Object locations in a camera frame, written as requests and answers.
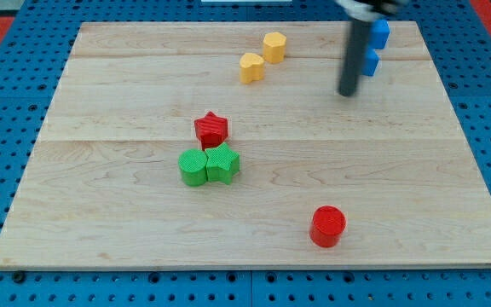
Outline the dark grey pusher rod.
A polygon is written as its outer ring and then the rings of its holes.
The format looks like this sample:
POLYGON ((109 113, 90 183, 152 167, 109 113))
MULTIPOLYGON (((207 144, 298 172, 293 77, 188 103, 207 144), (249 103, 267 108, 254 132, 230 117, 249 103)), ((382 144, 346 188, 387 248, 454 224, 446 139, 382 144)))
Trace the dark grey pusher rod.
POLYGON ((358 89, 372 27, 371 21, 355 18, 350 20, 344 64, 338 83, 338 93, 341 96, 351 97, 358 89))

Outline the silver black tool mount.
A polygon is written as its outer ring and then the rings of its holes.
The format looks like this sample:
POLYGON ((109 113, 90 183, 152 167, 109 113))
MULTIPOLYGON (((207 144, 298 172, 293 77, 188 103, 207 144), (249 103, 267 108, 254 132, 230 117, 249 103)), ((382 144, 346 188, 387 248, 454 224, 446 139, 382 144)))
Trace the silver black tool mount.
POLYGON ((395 15, 409 0, 334 0, 344 12, 355 20, 375 21, 395 15))

